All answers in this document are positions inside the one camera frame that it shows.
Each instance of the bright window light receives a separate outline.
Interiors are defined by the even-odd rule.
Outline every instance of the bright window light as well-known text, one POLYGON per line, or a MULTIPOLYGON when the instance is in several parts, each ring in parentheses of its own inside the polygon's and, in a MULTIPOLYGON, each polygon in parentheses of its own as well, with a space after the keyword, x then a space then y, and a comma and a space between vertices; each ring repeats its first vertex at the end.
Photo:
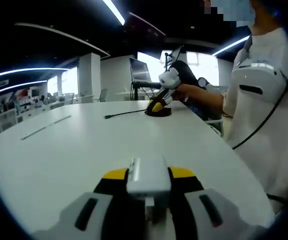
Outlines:
POLYGON ((23 69, 1 72, 0 76, 7 75, 7 74, 13 74, 13 73, 19 73, 19 72, 25 72, 25 71, 40 71, 40 70, 64 70, 64 71, 66 71, 66 70, 69 70, 69 68, 58 68, 58 67, 23 68, 23 69))
POLYGON ((112 3, 112 1, 111 0, 103 0, 103 1, 107 5, 107 7, 109 7, 110 11, 113 12, 113 14, 118 19, 118 21, 122 25, 124 25, 125 24, 125 20, 124 20, 123 16, 120 14, 120 12, 118 11, 118 9, 116 8, 116 6, 112 3))
POLYGON ((78 69, 74 67, 62 74, 62 94, 78 94, 78 69))
POLYGON ((152 80, 153 83, 159 83, 159 78, 158 78, 159 75, 165 72, 165 69, 164 69, 165 59, 164 59, 164 63, 162 63, 160 59, 154 58, 142 52, 138 52, 137 60, 147 64, 150 79, 152 80))
POLYGON ((203 77, 213 86, 219 85, 218 60, 216 57, 199 52, 186 53, 187 64, 196 79, 203 77))
POLYGON ((224 47, 223 49, 221 49, 221 50, 215 52, 214 54, 212 54, 212 56, 216 56, 216 55, 222 53, 223 51, 226 51, 227 49, 230 49, 230 48, 232 48, 233 46, 235 46, 235 45, 237 45, 237 44, 240 44, 240 43, 246 41, 247 39, 249 39, 249 36, 246 36, 246 37, 242 38, 241 40, 238 40, 238 41, 232 43, 231 45, 228 45, 228 46, 224 47))
POLYGON ((51 95, 54 95, 54 93, 58 93, 58 78, 57 78, 57 76, 54 76, 48 80, 47 92, 50 93, 51 95))
POLYGON ((21 86, 26 86, 26 85, 31 85, 31 84, 41 84, 41 83, 46 83, 46 82, 47 82, 47 80, 33 81, 33 82, 27 82, 27 83, 15 85, 15 86, 9 86, 9 87, 6 87, 4 89, 0 89, 0 93, 3 92, 3 91, 9 90, 9 89, 14 89, 14 88, 21 87, 21 86))

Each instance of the white pillar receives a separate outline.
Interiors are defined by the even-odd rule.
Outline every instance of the white pillar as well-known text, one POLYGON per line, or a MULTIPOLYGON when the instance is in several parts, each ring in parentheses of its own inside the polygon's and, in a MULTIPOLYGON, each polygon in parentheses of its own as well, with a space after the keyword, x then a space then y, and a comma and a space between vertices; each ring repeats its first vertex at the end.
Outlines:
POLYGON ((99 98, 100 83, 100 56, 89 53, 80 57, 78 68, 78 87, 80 96, 94 95, 99 98))
POLYGON ((48 93, 48 85, 47 85, 47 82, 42 84, 40 86, 40 92, 39 92, 39 95, 44 95, 46 98, 47 98, 47 93, 48 93))
POLYGON ((62 73, 57 75, 57 86, 58 86, 58 96, 61 96, 63 94, 62 89, 62 73))
POLYGON ((100 56, 92 53, 92 88, 94 99, 99 99, 102 90, 100 82, 100 56))

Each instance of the yellow object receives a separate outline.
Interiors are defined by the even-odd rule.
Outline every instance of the yellow object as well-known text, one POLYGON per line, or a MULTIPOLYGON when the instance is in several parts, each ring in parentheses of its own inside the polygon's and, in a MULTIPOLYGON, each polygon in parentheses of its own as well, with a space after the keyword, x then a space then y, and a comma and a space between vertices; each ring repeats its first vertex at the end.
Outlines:
POLYGON ((163 108, 164 106, 160 102, 158 102, 155 104, 152 111, 156 113, 156 112, 161 111, 163 108))
POLYGON ((195 174, 188 169, 180 168, 180 167, 169 167, 172 170, 173 177, 176 178, 188 178, 188 177, 195 177, 195 174))
POLYGON ((122 168, 122 169, 110 171, 103 176, 103 179, 123 180, 125 178, 125 173, 127 169, 128 168, 122 168))

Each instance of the window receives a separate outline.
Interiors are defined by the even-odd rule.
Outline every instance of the window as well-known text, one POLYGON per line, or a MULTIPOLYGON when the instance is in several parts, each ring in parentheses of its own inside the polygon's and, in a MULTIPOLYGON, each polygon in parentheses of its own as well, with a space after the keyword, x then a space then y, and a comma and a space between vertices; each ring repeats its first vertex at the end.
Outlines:
POLYGON ((159 83, 159 75, 165 72, 165 52, 163 53, 162 59, 157 59, 141 52, 137 53, 137 60, 147 64, 150 78, 154 83, 159 83))
POLYGON ((48 92, 51 95, 54 95, 54 93, 58 92, 58 79, 57 79, 57 76, 52 77, 51 79, 48 80, 47 88, 48 88, 48 92))
POLYGON ((219 85, 218 61, 215 56, 188 51, 187 64, 197 79, 204 77, 213 86, 219 85))
POLYGON ((78 94, 78 69, 74 67, 62 74, 62 93, 78 94))

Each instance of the black round base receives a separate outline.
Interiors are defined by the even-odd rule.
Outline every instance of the black round base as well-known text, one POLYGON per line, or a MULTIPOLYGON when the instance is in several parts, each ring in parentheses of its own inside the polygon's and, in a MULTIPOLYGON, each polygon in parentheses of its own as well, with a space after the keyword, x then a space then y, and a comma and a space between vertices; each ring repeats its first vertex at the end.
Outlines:
POLYGON ((163 118, 163 117, 168 117, 172 115, 172 109, 171 108, 163 108, 161 111, 146 111, 146 115, 151 116, 151 117, 156 117, 156 118, 163 118))

